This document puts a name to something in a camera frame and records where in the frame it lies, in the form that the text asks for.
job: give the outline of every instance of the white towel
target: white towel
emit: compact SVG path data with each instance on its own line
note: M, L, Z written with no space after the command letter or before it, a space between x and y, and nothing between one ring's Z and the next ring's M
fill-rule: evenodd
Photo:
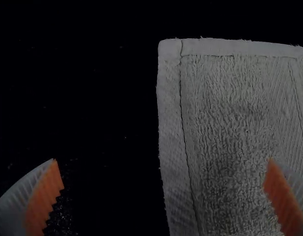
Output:
M303 177L303 47L170 39L158 53L170 234L282 235L262 183L271 156Z

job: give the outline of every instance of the speckled black surface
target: speckled black surface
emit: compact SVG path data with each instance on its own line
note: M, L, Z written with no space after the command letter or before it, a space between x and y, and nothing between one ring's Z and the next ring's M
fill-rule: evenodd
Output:
M211 21L192 30L169 18L142 26L140 18L102 11L0 6L0 196L55 158L65 189L46 236L169 235L158 160L159 41L202 36L303 46L303 35Z

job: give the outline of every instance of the towel stitching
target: towel stitching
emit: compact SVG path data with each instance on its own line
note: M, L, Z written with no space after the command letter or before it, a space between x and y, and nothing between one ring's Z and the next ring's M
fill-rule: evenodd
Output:
M300 111L300 108L299 108L299 96L298 96L298 91L297 91L297 86L296 86L296 81L295 81L295 78L294 76L292 75L292 68L291 68L291 65L290 63L288 63L288 67L289 67L289 71L290 71L290 74L291 74L291 78L292 78L292 83L294 84L293 86L293 90L294 90L294 98L296 100L296 109L297 109L297 112L298 112L298 119L300 121L300 125L301 125L301 136L303 138L303 117L302 117L302 113Z
M181 58L182 58L182 48L183 48L183 42L181 40L181 50L180 50L180 62L179 62L179 73L180 73L180 80L179 80L179 95L180 95L180 113L181 113L181 122L182 122L182 133L183 133L183 142L184 142L184 151L185 151L185 155L186 155L186 166L187 166L187 172L189 175L189 184L190 184L190 193L191 193L191 198L192 198L192 206L193 206L193 210L194 210L194 215L195 215L195 220L196 220L196 225L197 225L197 230L198 230L198 234L202 235L201 233L201 227L199 224L199 219L198 219L198 215L197 215L197 211L196 211L196 207L195 207L195 201L194 201L194 194L192 191L192 187L191 187L191 176L190 176L190 165L189 165L189 160L188 160L188 155L187 155L187 151L186 151L186 141L185 141L185 131L184 131L184 126L183 126L183 116L182 116L182 77L181 77Z

